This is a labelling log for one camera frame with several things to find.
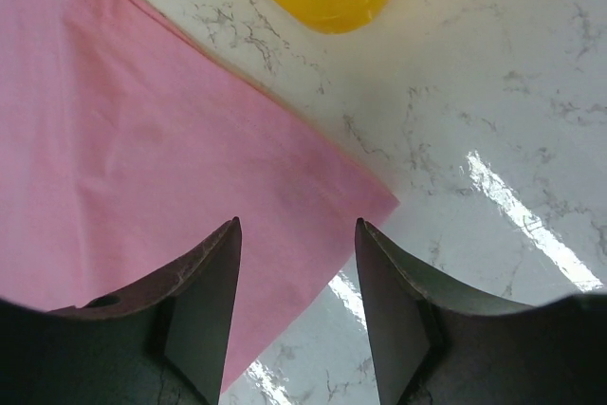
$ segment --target pink cloth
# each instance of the pink cloth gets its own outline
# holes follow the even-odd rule
[[[396,201],[136,3],[0,0],[0,295],[85,304],[238,215],[228,385]]]

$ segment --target white marble table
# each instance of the white marble table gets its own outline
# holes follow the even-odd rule
[[[149,0],[402,201],[385,231],[540,304],[607,284],[607,0],[392,0],[320,35],[271,0]],[[376,405],[353,262],[223,405]]]

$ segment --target tabletop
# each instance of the tabletop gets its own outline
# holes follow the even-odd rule
[[[271,0],[148,1],[373,170],[407,251],[527,304],[604,291],[605,0],[391,0],[342,35]],[[222,405],[378,404],[356,276],[350,261]]]

